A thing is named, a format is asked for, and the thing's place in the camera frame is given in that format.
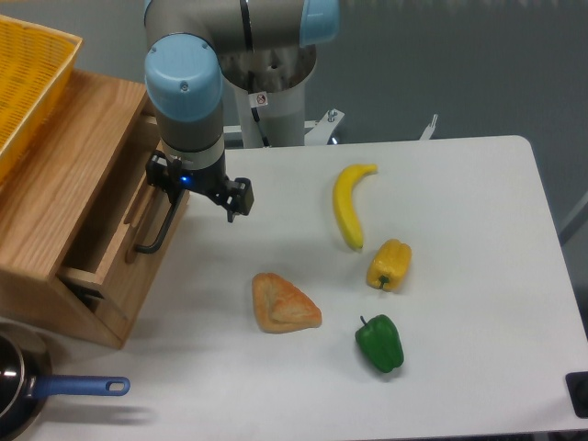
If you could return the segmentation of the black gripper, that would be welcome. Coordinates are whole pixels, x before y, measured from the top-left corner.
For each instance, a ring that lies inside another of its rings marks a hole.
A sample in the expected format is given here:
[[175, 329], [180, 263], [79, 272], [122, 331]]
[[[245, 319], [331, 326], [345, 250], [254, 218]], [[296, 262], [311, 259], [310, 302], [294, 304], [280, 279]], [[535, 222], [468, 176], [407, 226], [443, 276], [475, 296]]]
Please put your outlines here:
[[226, 162], [220, 158], [213, 165], [188, 170], [180, 160], [168, 161], [161, 151], [153, 151], [146, 162], [145, 174], [151, 187], [163, 191], [174, 205], [183, 190], [209, 198], [227, 212], [227, 221], [233, 223], [237, 216], [248, 216], [254, 204], [251, 180], [226, 175]]

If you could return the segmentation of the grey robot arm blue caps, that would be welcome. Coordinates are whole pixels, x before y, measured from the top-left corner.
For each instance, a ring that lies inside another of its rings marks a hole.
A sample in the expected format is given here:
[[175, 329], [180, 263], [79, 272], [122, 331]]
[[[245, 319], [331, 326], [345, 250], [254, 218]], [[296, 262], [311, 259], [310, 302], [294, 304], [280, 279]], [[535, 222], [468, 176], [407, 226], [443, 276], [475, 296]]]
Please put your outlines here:
[[148, 1], [144, 77], [162, 148], [149, 183], [172, 202], [199, 193], [230, 216], [254, 202], [226, 174], [222, 95], [235, 93], [247, 147], [304, 141], [305, 85], [316, 47], [338, 33], [335, 1]]

